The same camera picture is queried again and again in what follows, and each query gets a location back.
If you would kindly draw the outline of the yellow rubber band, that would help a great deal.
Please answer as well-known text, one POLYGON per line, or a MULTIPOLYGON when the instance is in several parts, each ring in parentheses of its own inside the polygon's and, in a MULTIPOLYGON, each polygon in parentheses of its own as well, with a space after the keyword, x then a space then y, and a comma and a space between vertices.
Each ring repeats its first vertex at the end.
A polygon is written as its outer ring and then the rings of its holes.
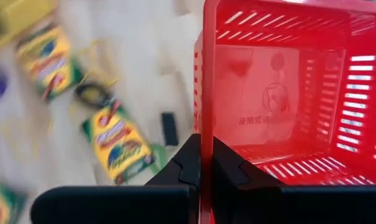
POLYGON ((118 81, 118 68, 107 40, 96 39, 92 41, 89 46, 80 50, 76 56, 83 71, 82 83, 84 81, 94 81, 109 88, 118 81))

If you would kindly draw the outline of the yellow plastic basket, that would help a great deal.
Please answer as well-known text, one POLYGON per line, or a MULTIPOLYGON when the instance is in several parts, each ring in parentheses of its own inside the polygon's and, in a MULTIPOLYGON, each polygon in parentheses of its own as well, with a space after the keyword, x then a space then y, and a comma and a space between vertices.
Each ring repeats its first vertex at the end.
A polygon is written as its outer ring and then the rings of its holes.
POLYGON ((0 47, 58 6, 59 0, 0 0, 0 47))

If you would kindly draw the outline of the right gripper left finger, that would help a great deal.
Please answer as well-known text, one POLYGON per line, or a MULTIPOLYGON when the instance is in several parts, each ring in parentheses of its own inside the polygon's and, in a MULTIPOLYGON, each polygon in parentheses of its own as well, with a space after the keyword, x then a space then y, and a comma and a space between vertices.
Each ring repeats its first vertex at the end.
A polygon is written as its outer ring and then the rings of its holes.
POLYGON ((63 186, 39 195, 32 224, 198 224, 201 136, 145 185, 63 186))

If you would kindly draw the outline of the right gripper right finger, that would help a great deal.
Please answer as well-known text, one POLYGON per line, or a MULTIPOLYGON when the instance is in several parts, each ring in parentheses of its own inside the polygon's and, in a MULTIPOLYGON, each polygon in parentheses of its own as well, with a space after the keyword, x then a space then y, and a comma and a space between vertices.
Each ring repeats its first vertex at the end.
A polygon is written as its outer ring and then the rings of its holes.
POLYGON ((251 162, 213 146, 212 224, 376 224, 376 167, 323 153, 251 162))

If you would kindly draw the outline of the red plastic basket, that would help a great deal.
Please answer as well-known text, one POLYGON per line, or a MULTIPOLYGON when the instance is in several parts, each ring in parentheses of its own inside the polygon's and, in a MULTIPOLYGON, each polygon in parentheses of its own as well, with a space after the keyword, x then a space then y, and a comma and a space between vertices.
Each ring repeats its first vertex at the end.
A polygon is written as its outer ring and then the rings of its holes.
POLYGON ((194 53, 200 224, 214 220, 214 139, 251 162, 376 167, 376 0, 204 0, 194 53))

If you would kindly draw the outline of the black spiral coil keychain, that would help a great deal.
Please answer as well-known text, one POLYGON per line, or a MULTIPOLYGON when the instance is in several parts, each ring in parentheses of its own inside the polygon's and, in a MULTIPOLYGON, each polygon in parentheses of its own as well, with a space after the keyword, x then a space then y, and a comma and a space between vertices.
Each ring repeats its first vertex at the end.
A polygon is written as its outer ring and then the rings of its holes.
POLYGON ((91 108, 103 108, 114 100, 114 95, 98 82, 84 82, 78 85, 74 94, 77 100, 91 108))

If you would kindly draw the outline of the yellow green crayon box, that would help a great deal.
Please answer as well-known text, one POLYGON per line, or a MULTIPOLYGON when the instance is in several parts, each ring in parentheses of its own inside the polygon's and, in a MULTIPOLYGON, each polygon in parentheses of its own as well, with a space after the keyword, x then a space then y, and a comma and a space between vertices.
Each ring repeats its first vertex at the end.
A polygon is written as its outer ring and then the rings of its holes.
POLYGON ((0 182, 0 224, 16 224, 27 194, 0 182))
POLYGON ((21 38, 15 53, 24 73, 45 101, 83 79, 78 61, 71 52, 71 42, 57 24, 49 24, 21 38))
POLYGON ((118 103, 107 105, 84 120, 81 131, 115 185, 147 168, 157 174, 168 162, 165 148, 149 143, 118 103))

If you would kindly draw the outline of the small black rectangular object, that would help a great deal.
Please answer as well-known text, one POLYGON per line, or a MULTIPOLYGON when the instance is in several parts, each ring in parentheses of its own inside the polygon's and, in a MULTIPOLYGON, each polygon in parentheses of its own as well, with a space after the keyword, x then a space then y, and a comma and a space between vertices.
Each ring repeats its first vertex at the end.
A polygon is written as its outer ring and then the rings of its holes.
POLYGON ((177 146, 179 144, 175 114, 172 112, 161 113, 163 136, 166 146, 177 146))

